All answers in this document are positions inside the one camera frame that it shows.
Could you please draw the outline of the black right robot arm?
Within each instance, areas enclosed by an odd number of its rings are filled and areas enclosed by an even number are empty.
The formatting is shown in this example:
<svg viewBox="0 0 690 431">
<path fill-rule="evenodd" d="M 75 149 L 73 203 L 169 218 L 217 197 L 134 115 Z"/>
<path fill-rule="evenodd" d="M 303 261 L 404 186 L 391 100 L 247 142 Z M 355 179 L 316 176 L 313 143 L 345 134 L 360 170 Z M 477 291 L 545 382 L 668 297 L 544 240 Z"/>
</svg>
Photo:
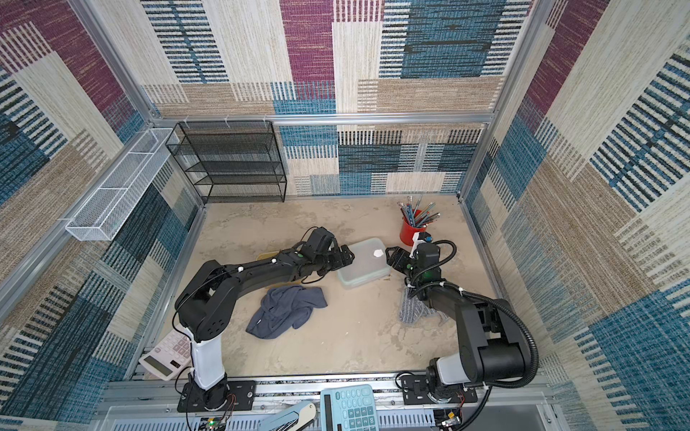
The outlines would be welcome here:
<svg viewBox="0 0 690 431">
<path fill-rule="evenodd" d="M 470 292 L 442 277 L 441 267 L 456 252 L 449 240 L 421 242 L 413 251 L 386 249 L 386 263 L 405 276 L 407 296 L 456 323 L 458 351 L 429 362 L 429 394 L 445 399 L 462 386 L 517 389 L 530 384 L 539 369 L 534 336 L 507 301 Z"/>
</svg>

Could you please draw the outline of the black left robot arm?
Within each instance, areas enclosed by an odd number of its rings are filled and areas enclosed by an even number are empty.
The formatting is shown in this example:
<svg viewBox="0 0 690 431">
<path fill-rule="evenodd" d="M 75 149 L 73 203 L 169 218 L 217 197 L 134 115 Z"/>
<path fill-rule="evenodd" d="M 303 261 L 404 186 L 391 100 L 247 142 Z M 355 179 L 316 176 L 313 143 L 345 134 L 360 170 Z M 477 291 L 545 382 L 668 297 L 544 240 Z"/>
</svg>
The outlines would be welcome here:
<svg viewBox="0 0 690 431">
<path fill-rule="evenodd" d="M 190 341 L 192 388 L 224 399 L 227 374 L 222 363 L 221 334 L 230 323 L 238 299 L 264 287 L 296 282 L 316 273 L 323 277 L 350 266 L 355 254 L 338 244 L 324 227 L 307 240 L 264 260 L 222 265 L 205 262 L 174 304 L 173 328 Z"/>
</svg>

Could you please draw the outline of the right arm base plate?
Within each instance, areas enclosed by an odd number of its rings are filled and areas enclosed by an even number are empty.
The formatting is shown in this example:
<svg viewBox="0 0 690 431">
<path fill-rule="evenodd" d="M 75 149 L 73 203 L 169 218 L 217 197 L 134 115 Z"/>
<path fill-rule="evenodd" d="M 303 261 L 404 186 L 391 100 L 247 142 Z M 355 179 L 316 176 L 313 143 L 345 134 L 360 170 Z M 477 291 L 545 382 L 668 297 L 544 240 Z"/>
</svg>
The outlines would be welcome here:
<svg viewBox="0 0 690 431">
<path fill-rule="evenodd" d="M 405 405 L 478 402 L 476 390 L 465 388 L 462 384 L 444 386 L 427 375 L 403 371 L 396 375 L 395 385 L 402 392 Z"/>
</svg>

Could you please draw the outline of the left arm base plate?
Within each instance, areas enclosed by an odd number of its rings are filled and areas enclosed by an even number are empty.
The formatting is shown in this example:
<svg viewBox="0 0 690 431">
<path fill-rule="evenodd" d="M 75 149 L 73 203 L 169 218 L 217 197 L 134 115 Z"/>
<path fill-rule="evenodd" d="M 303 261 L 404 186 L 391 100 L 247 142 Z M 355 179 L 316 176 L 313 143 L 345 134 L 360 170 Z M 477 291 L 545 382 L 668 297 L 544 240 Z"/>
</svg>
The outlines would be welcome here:
<svg viewBox="0 0 690 431">
<path fill-rule="evenodd" d="M 183 387 L 177 412 L 250 411 L 253 408 L 256 384 L 256 381 L 222 381 L 203 390 L 191 381 Z"/>
</svg>

